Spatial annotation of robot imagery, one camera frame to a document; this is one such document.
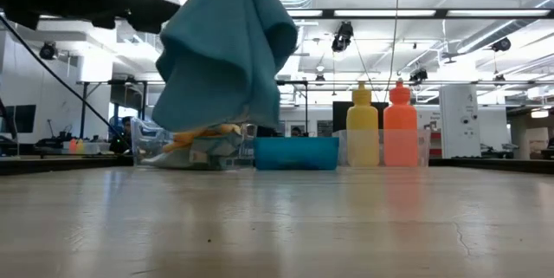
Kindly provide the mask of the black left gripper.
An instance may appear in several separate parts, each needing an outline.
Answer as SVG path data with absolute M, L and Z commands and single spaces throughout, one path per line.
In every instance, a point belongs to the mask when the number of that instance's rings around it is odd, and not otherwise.
M 179 8 L 166 0 L 128 0 L 126 20 L 139 32 L 158 34 Z

